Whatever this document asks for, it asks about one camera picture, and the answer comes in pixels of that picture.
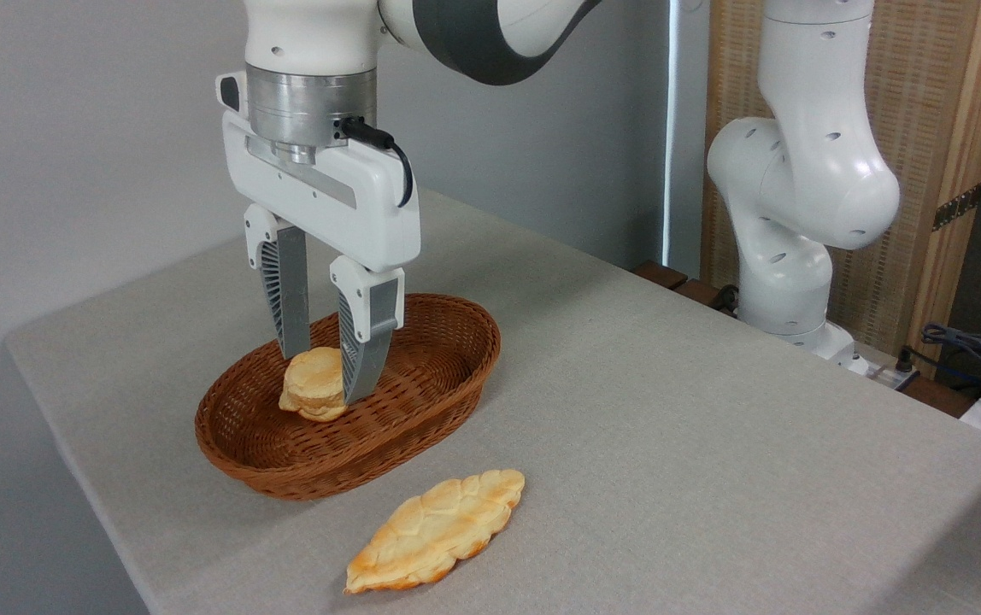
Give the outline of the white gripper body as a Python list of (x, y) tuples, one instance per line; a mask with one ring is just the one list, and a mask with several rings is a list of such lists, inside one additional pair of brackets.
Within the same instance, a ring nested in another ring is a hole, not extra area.
[(311, 164), (289, 162), (232, 110), (222, 114), (222, 137), (234, 187), (269, 213), (374, 272), (419, 256), (419, 196), (398, 207), (404, 171), (392, 153), (349, 143), (319, 148)]

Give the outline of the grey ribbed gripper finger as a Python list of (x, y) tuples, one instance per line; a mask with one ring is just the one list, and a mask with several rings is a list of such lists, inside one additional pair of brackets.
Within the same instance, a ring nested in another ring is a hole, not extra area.
[(404, 270), (371, 272), (345, 255), (330, 265), (338, 289), (339, 350), (344, 402), (373, 393), (384, 370), (392, 332), (404, 324)]
[(311, 349), (306, 233), (260, 205), (244, 211), (249, 264), (261, 275), (282, 355)]

